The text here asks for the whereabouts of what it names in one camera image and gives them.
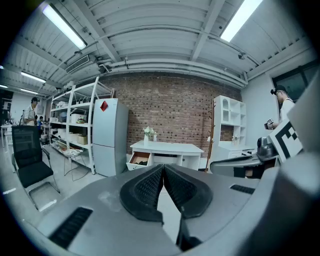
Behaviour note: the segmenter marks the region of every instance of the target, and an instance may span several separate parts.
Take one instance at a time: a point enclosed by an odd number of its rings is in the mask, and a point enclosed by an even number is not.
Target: air conditioner vent
[[[78,59],[76,62],[74,62],[73,64],[71,64],[70,66],[68,66],[65,71],[67,73],[72,72],[73,70],[79,68],[80,66],[82,66],[83,64],[86,64],[90,61],[89,59],[89,55],[86,55],[84,57],[82,57],[81,59]]]

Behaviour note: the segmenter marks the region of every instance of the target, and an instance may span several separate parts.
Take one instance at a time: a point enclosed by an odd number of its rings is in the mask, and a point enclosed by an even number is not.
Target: white cabinet
[[[255,146],[246,145],[246,104],[238,100],[218,96],[214,99],[214,129],[210,162],[240,157],[242,151]],[[234,141],[221,141],[221,126],[232,126]]]

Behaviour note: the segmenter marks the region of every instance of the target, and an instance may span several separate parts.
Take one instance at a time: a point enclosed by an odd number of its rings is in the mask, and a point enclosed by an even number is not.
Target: window
[[[318,60],[315,60],[273,78],[274,87],[284,86],[289,97],[296,102],[314,77],[318,64]]]

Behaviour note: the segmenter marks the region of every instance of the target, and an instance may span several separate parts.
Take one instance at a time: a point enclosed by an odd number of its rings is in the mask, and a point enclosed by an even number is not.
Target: ceiling
[[[75,54],[79,49],[39,8],[25,22],[1,63],[4,69],[0,69],[0,83],[29,88],[46,97],[71,80],[79,82],[102,72],[168,71],[244,87],[247,76],[265,68],[273,58],[289,54],[292,45],[304,46],[306,37],[277,0],[264,0],[230,43],[220,39],[242,2],[48,1],[87,47],[82,55]],[[239,53],[245,53],[246,58],[239,59]],[[68,66],[87,54],[96,58],[93,63],[76,73],[66,72]],[[46,83],[24,77],[20,71]]]

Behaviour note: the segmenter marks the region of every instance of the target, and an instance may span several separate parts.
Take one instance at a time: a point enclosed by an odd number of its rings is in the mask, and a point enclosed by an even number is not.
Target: potted plant
[[[149,126],[147,128],[144,128],[143,129],[144,131],[144,141],[143,141],[143,144],[144,146],[148,146],[149,145],[149,138],[155,134],[155,131],[154,129],[150,128]]]

